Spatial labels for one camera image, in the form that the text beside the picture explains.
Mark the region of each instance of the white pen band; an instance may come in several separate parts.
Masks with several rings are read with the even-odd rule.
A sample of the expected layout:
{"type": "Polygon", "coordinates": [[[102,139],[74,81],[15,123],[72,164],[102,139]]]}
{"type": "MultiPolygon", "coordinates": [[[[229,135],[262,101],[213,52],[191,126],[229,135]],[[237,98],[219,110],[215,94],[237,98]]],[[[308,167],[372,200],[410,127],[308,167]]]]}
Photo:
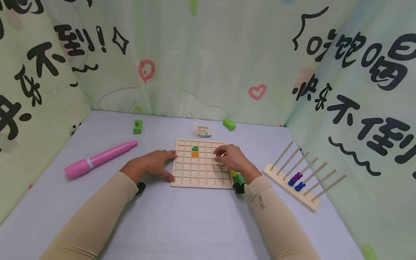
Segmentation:
{"type": "Polygon", "coordinates": [[[92,162],[91,162],[91,160],[89,158],[86,159],[86,161],[87,161],[90,169],[94,168],[94,165],[92,165],[92,162]]]}

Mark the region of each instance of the red heart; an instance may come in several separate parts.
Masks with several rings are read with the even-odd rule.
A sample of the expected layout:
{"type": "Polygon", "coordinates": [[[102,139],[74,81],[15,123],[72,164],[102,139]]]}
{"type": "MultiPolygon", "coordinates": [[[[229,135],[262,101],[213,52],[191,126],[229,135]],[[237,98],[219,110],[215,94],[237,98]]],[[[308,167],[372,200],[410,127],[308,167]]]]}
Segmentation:
{"type": "Polygon", "coordinates": [[[264,84],[258,85],[257,87],[251,87],[248,89],[248,94],[250,95],[250,97],[252,97],[254,100],[260,100],[264,93],[266,93],[267,90],[267,86],[264,84]]]}
{"type": "Polygon", "coordinates": [[[155,64],[153,63],[153,61],[151,61],[149,59],[140,61],[139,76],[141,77],[141,80],[143,80],[144,83],[147,83],[147,80],[151,79],[154,74],[155,74],[155,64]],[[146,65],[146,64],[149,64],[150,67],[151,67],[149,75],[144,75],[144,74],[146,74],[146,71],[143,72],[144,65],[146,65]]]}

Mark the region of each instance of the wrist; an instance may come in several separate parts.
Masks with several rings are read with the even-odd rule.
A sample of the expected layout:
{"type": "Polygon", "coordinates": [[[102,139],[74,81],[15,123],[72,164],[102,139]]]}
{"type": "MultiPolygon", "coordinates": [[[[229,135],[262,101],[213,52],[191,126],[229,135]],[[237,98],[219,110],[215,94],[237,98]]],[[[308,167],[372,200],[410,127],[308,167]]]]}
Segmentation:
{"type": "Polygon", "coordinates": [[[132,161],[128,161],[126,165],[124,165],[120,172],[127,175],[136,185],[140,182],[142,176],[146,173],[145,167],[143,165],[137,165],[132,161]]]}
{"type": "Polygon", "coordinates": [[[249,163],[240,171],[244,177],[246,184],[249,185],[254,179],[261,176],[261,172],[254,166],[254,164],[249,163]]]}

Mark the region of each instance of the abacus stand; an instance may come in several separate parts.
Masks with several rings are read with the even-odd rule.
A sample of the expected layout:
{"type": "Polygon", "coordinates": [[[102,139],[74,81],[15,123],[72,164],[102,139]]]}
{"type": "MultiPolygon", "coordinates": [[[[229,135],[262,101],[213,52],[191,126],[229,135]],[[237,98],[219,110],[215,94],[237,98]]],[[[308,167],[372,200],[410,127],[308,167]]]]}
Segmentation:
{"type": "Polygon", "coordinates": [[[272,168],[272,166],[273,165],[271,163],[266,165],[262,173],[266,175],[272,182],[274,182],[280,188],[286,191],[289,195],[291,195],[294,199],[299,201],[303,206],[308,208],[311,212],[315,212],[319,206],[319,199],[316,198],[314,201],[312,201],[312,198],[315,197],[315,195],[311,193],[303,195],[305,193],[304,189],[302,189],[301,191],[295,191],[295,187],[291,187],[288,184],[288,181],[290,179],[287,178],[286,180],[283,180],[285,174],[281,171],[279,175],[277,175],[279,169],[277,169],[276,167],[272,168]]]}

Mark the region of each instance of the tabletop surface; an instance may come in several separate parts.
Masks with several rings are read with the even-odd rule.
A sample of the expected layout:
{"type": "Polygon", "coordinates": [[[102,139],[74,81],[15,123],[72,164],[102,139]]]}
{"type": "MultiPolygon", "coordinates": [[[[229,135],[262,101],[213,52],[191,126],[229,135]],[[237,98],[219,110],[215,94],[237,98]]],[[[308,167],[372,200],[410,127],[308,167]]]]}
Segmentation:
{"type": "MultiPolygon", "coordinates": [[[[0,259],[38,259],[82,204],[129,159],[174,149],[177,138],[197,139],[192,137],[193,122],[211,126],[209,140],[238,145],[260,170],[293,140],[284,127],[236,124],[229,132],[222,122],[93,111],[0,226],[0,259]],[[132,134],[137,119],[143,120],[141,135],[132,134]],[[139,142],[131,151],[77,179],[64,176],[69,164],[130,140],[139,142]]],[[[293,164],[301,156],[299,152],[293,164]]],[[[303,161],[295,172],[306,165],[303,161]]],[[[172,170],[172,163],[166,169],[172,170]]],[[[146,190],[126,206],[101,259],[269,259],[244,197],[233,190],[171,187],[152,176],[143,182],[146,190]]],[[[325,194],[311,213],[275,184],[273,188],[323,260],[363,258],[325,194]]],[[[318,186],[314,192],[321,190],[318,186]]]]}

